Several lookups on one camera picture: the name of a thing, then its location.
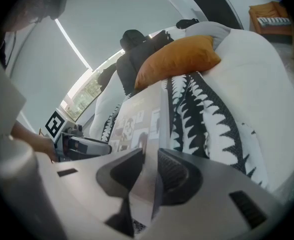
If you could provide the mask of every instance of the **tree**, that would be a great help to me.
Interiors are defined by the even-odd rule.
[[[66,112],[71,118],[76,121],[82,112],[90,105],[90,103],[101,93],[101,86],[98,84],[97,79],[101,72],[96,71],[93,73],[91,80],[85,87],[74,97],[73,103],[70,104]]]

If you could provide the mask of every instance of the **person's arm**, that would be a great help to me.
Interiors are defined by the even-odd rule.
[[[57,161],[54,143],[50,138],[29,131],[18,121],[14,124],[11,135],[16,139],[27,142],[34,151],[45,153],[51,160]]]

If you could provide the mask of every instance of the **white pillow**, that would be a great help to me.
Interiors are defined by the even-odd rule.
[[[294,88],[274,47],[254,32],[232,29],[215,51],[221,62],[203,73],[234,119],[257,134],[269,190],[294,171]]]
[[[98,97],[95,108],[95,116],[89,129],[89,136],[95,140],[101,140],[104,125],[115,110],[116,106],[125,99],[125,91],[117,70],[112,74],[105,90]]]

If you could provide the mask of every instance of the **black and white patterned blanket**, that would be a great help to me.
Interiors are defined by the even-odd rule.
[[[199,72],[161,83],[168,92],[170,148],[230,165],[266,188],[268,178],[255,131],[234,120],[221,98]],[[124,101],[135,93],[129,94]],[[104,125],[108,142],[122,104]]]

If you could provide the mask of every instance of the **magazine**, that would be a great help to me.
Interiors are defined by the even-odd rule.
[[[169,148],[168,93],[159,81],[125,101],[113,127],[113,152],[142,148],[142,171],[129,193],[133,219],[149,226],[153,215],[158,149]]]

